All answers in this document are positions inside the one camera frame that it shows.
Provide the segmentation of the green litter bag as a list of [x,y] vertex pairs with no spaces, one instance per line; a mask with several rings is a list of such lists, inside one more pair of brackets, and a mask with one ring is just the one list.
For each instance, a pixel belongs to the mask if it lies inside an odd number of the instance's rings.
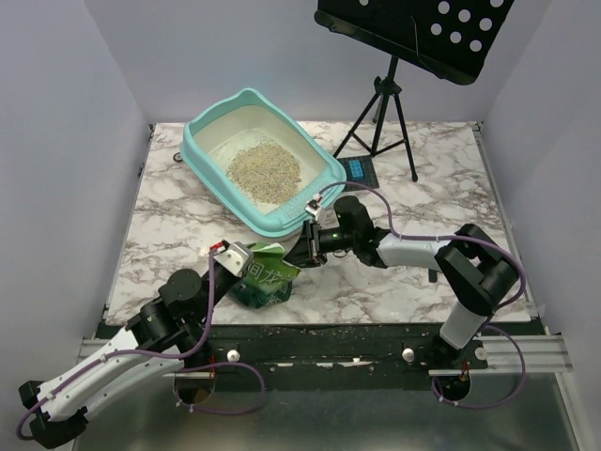
[[292,291],[292,282],[301,270],[284,262],[286,250],[280,243],[254,243],[246,275],[228,291],[228,296],[243,306],[259,309],[285,303]]

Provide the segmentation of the black bag clip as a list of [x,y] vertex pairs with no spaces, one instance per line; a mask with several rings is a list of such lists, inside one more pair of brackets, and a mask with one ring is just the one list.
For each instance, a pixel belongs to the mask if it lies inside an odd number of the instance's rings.
[[428,281],[430,283],[436,284],[439,280],[439,271],[437,270],[429,270],[428,271]]

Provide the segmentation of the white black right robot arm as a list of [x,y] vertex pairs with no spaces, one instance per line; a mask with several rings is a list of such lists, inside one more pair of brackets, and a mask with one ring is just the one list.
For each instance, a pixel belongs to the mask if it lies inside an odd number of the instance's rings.
[[327,255],[350,252],[363,265],[388,269],[417,267],[444,275],[457,304],[433,339],[430,355],[451,368],[466,357],[466,346],[501,306],[521,276],[514,258],[477,225],[463,225],[447,238],[414,240],[373,224],[367,208],[353,195],[334,203],[338,226],[323,228],[306,220],[284,262],[299,269],[327,263]]

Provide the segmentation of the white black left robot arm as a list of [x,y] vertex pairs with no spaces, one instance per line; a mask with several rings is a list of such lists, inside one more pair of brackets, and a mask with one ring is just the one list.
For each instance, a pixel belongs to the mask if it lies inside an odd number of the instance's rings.
[[102,348],[52,380],[20,387],[27,412],[18,423],[18,439],[54,449],[82,434],[104,402],[137,383],[210,366],[207,342],[214,308],[245,273],[244,266],[215,259],[204,274],[192,269],[172,273],[157,297]]

